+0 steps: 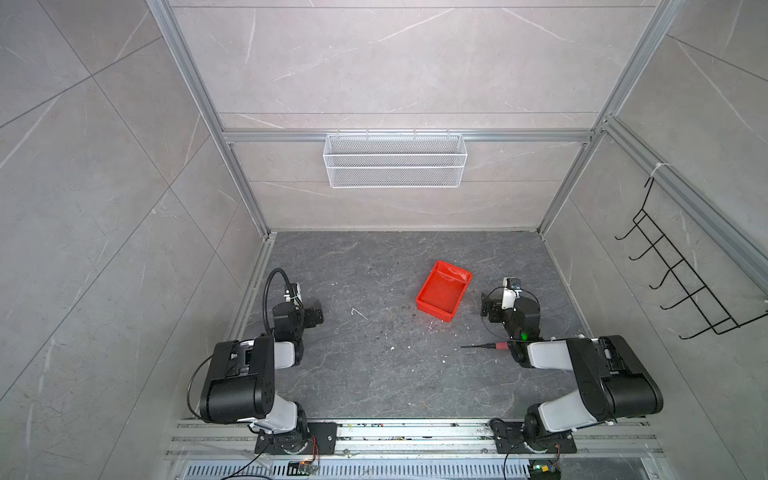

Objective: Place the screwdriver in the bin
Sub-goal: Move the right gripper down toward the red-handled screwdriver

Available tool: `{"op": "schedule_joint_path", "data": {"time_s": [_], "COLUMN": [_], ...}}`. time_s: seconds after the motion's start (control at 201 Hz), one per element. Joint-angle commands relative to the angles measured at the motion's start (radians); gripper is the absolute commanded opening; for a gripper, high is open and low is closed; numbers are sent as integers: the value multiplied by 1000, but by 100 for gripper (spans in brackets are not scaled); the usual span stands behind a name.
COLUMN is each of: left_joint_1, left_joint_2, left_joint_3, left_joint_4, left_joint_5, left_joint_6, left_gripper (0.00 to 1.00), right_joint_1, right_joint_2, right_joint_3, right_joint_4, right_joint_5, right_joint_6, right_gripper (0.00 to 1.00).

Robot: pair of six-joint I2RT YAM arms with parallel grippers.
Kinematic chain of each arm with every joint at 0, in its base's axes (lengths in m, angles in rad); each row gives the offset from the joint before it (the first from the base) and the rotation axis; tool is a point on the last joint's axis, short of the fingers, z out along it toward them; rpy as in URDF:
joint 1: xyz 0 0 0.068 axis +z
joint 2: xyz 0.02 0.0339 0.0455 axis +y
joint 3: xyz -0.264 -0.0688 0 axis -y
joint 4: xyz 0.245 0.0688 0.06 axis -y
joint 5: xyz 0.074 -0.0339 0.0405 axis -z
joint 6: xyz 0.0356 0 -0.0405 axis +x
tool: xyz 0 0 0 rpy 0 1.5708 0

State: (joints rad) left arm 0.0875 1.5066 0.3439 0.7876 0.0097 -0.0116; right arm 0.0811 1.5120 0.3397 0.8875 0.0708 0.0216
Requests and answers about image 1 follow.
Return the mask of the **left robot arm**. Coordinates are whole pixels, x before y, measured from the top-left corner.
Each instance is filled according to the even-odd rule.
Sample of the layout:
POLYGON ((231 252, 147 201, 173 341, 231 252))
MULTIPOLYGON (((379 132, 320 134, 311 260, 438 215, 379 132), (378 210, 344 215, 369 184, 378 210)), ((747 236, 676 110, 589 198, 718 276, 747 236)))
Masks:
POLYGON ((277 393, 275 372, 300 364, 303 333, 324 322, 321 303, 285 301, 272 308, 275 326, 246 340, 218 343, 195 369, 206 370, 199 401, 186 395, 194 418, 217 425, 244 424, 256 437, 256 450, 269 453, 331 455, 338 425, 310 422, 305 409, 277 393))

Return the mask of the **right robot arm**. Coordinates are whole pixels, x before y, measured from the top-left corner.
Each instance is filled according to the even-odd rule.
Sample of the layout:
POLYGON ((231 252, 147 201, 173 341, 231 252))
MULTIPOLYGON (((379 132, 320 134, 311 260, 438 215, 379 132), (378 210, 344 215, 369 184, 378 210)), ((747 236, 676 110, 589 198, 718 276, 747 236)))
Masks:
POLYGON ((574 391, 530 406, 520 422, 491 419, 488 427, 499 451, 567 451, 565 443, 576 430, 663 409, 660 388, 623 337, 546 340, 540 314, 538 298, 524 289, 504 287, 498 298, 481 295, 481 316, 502 325, 508 335, 486 349, 506 350, 526 369, 570 372, 576 382, 574 391))

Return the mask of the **red handled screwdriver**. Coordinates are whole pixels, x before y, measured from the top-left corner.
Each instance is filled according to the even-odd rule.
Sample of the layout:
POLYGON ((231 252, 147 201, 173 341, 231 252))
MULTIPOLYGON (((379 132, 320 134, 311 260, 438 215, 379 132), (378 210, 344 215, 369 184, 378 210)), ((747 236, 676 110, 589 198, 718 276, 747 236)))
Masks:
POLYGON ((489 349, 489 350, 505 350, 511 349, 512 342, 492 342, 477 345, 463 345, 462 349, 489 349))

